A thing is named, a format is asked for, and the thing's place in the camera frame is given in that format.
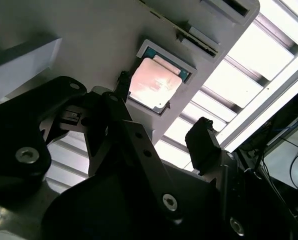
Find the metal frame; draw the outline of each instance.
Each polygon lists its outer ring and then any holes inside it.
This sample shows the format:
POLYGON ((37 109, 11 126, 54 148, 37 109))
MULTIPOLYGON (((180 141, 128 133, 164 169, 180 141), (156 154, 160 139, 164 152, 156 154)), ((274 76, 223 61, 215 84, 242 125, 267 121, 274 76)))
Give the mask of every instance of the metal frame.
POLYGON ((264 15, 259 15, 253 21, 256 26, 273 38, 278 44, 287 49, 293 55, 298 54, 298 44, 295 43, 287 34, 276 27, 264 15))
POLYGON ((241 15, 231 6, 229 6, 224 0, 201 0, 201 3, 210 5, 212 8, 223 13, 229 20, 234 23, 244 26, 253 15, 253 9, 256 8, 254 4, 246 0, 235 0, 238 4, 246 8, 245 15, 241 15))
MULTIPOLYGON (((289 89, 294 86, 298 86, 298 56, 289 63, 270 84, 264 88, 258 96, 253 100, 254 104, 249 104, 244 108, 235 119, 233 119, 225 128, 225 133, 222 132, 220 137, 220 145, 232 152, 241 143, 243 143, 256 129, 258 129, 266 120, 268 120, 273 114, 275 114, 280 108, 271 110, 270 113, 266 113, 269 107, 273 106, 280 98, 282 99, 289 89)), ((294 97, 298 93, 297 91, 290 91, 288 94, 294 97)))
POLYGON ((219 45, 217 42, 213 41, 209 37, 207 37, 205 34, 203 34, 201 31, 199 31, 194 26, 188 25, 188 33, 195 36, 197 39, 201 40, 204 43, 207 43, 209 46, 211 46, 213 49, 217 51, 217 54, 213 57, 211 57, 209 54, 207 54, 205 51, 200 51, 204 58, 208 59, 212 63, 216 63, 223 55, 225 54, 224 48, 219 45))
POLYGON ((298 23, 298 15, 296 15, 293 11, 291 11, 281 0, 273 0, 273 1, 298 23))
POLYGON ((61 38, 40 37, 0 52, 0 99, 53 65, 61 38))

